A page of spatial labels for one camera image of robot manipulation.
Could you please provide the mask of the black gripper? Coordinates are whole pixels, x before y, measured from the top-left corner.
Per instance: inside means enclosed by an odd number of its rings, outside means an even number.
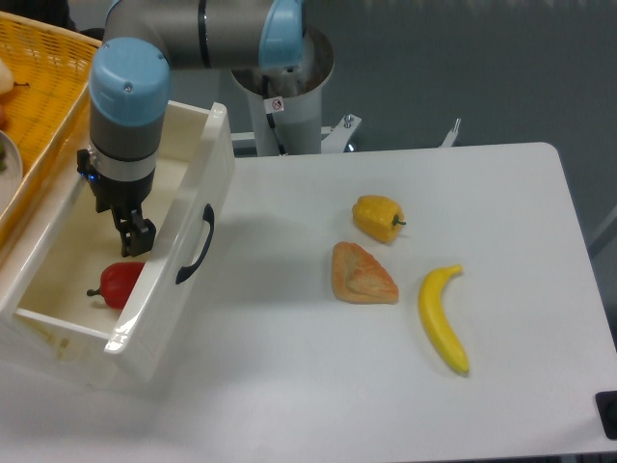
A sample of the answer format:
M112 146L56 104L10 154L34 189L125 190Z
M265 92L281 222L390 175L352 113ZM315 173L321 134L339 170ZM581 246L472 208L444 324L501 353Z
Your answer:
M98 213L110 210L121 237L121 255L142 255L153 247L156 228L143 216L142 202L148 197L154 172L140 179L117 180L94 167L94 156L86 149L77 152L77 172L89 183Z

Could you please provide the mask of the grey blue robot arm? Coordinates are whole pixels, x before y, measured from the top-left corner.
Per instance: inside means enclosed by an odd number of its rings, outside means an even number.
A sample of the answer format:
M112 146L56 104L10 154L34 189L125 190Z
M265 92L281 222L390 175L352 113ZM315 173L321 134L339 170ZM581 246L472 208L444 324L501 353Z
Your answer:
M121 255L151 250L151 191L175 69L261 69L301 63L301 1L117 1L89 77L90 145L77 171L110 211Z

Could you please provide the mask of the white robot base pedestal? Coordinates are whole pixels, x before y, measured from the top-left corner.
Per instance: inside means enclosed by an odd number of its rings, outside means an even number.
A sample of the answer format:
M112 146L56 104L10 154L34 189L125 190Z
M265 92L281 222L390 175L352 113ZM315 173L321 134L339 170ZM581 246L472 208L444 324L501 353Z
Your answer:
M347 113L334 126L322 125L322 91L334 67L327 37L308 26L304 55L294 67L242 69L231 73L244 92L258 156L346 152L362 119Z

